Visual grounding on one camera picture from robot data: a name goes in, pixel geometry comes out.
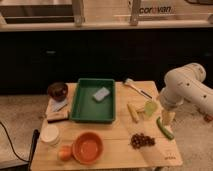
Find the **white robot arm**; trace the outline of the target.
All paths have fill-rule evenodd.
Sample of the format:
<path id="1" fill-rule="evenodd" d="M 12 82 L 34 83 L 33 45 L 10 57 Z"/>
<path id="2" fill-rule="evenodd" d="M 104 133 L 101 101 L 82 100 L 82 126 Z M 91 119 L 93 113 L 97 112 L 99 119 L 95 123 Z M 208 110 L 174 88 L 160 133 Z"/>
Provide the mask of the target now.
<path id="1" fill-rule="evenodd" d="M 187 100 L 204 113 L 206 122 L 213 121 L 213 88 L 203 83 L 205 78 L 206 70 L 199 63 L 168 71 L 164 76 L 165 87 L 159 93 L 161 106 L 171 111 Z"/>

